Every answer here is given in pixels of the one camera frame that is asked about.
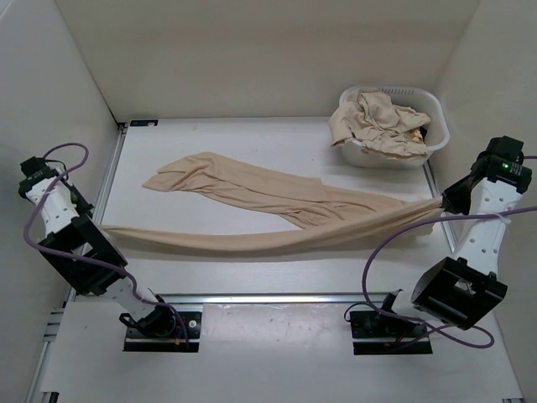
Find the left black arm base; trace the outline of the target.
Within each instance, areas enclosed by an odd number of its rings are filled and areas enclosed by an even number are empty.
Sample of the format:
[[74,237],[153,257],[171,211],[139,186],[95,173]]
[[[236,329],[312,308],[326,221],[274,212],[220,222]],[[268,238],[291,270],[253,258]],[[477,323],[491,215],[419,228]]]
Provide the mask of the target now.
[[135,353],[198,353],[200,348],[202,312],[178,311],[152,306],[149,314],[136,320],[122,313],[119,321],[126,328],[125,352]]

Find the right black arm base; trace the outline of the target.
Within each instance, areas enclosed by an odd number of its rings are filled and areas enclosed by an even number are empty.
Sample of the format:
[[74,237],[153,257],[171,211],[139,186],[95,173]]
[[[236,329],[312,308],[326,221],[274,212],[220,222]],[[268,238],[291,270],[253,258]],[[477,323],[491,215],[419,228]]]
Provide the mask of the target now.
[[351,327],[354,355],[433,353],[426,326],[381,315],[365,301],[350,305],[343,318]]

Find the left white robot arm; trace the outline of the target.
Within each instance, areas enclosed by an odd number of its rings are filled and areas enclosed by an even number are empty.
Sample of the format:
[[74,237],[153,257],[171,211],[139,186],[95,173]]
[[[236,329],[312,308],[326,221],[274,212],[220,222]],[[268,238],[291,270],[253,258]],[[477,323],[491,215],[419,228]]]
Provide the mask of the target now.
[[65,167],[51,160],[32,157],[20,164],[24,179],[19,195],[38,205],[44,239],[38,251],[79,294],[102,296],[119,304],[125,312],[120,321],[149,338],[176,338],[181,321],[160,296],[144,295],[125,274],[124,256],[93,222],[93,205],[86,201],[66,176],[55,186]]

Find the beige trousers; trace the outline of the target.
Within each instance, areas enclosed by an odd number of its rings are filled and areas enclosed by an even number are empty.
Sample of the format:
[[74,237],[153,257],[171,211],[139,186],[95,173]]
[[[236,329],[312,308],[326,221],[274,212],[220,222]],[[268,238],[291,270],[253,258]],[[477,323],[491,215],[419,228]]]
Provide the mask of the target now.
[[328,186],[319,178],[291,175],[212,152],[191,154],[158,169],[143,183],[151,191],[190,191],[247,211],[273,214],[293,231],[213,235],[104,225],[119,237],[204,254],[283,254],[379,238],[444,211],[439,198],[420,201]]

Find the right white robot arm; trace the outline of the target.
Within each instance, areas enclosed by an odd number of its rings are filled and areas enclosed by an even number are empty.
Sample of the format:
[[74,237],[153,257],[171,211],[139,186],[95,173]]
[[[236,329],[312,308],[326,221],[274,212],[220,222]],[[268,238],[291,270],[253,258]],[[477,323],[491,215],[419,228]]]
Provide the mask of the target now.
[[513,211],[531,182],[523,146],[508,136],[491,139],[470,173],[444,190],[445,211],[469,221],[452,255],[420,277],[411,296],[417,310],[467,330],[506,296],[498,253],[510,221],[499,213]]

